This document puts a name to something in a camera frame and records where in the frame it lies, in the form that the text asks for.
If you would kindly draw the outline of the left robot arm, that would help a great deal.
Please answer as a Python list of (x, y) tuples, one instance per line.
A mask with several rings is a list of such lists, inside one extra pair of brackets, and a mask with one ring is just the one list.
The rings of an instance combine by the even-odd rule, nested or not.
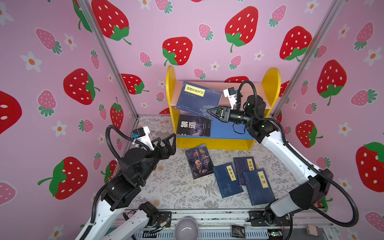
[[(137, 147), (120, 157), (112, 145), (111, 130)], [(106, 128), (107, 144), (120, 170), (96, 193), (91, 217), (77, 236), (78, 240), (134, 240), (140, 229), (148, 228), (147, 233), (155, 235), (170, 227), (172, 213), (161, 212), (150, 202), (141, 204), (132, 216), (125, 213), (159, 161), (176, 153), (176, 134), (152, 141), (149, 133), (149, 128), (144, 127), (133, 130), (133, 135), (128, 137), (113, 125)]]

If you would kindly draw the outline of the black wolf cover book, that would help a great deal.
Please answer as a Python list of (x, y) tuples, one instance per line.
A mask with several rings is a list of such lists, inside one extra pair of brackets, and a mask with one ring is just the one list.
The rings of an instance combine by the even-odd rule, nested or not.
[(180, 115), (177, 126), (177, 134), (195, 137), (211, 136), (210, 119), (194, 115)]

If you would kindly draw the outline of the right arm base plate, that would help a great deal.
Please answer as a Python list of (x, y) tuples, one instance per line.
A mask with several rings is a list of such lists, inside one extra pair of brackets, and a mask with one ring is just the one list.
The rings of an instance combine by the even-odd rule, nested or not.
[(247, 222), (253, 227), (289, 227), (291, 224), (289, 215), (276, 217), (273, 213), (266, 211), (249, 211)]

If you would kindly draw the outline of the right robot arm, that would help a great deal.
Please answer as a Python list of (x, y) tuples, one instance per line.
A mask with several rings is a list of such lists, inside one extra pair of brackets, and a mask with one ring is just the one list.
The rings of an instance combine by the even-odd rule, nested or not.
[[(338, 183), (333, 181), (333, 173), (328, 170), (321, 170), (309, 162), (302, 154), (286, 140), (282, 125), (273, 118), (261, 118), (258, 114), (258, 95), (255, 85), (251, 81), (244, 81), (240, 85), (249, 84), (253, 90), (251, 95), (254, 99), (249, 107), (243, 111), (241, 107), (241, 90), (238, 90), (236, 109), (230, 107), (216, 107), (208, 109), (207, 112), (223, 123), (234, 123), (245, 125), (248, 133), (260, 144), (269, 149), (293, 174), (299, 186), (288, 194), (275, 200), (265, 207), (263, 220), (269, 225), (275, 225), (278, 219), (311, 209), (330, 222), (350, 228), (359, 221), (359, 211), (352, 197)], [(352, 219), (348, 222), (341, 222), (328, 216), (315, 207), (329, 192), (330, 186), (339, 190), (352, 208)]]

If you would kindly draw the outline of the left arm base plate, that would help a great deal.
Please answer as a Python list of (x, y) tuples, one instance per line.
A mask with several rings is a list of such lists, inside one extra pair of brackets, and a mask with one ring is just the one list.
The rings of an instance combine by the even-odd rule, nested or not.
[(172, 212), (156, 212), (149, 218), (147, 228), (159, 229), (162, 227), (170, 227), (172, 220)]

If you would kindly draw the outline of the navy book yellow label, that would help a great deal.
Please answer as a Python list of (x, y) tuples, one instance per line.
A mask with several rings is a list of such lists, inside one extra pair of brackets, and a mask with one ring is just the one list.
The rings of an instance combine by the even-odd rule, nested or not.
[(213, 120), (208, 109), (219, 106), (222, 92), (199, 86), (191, 82), (183, 82), (176, 108), (190, 114)]

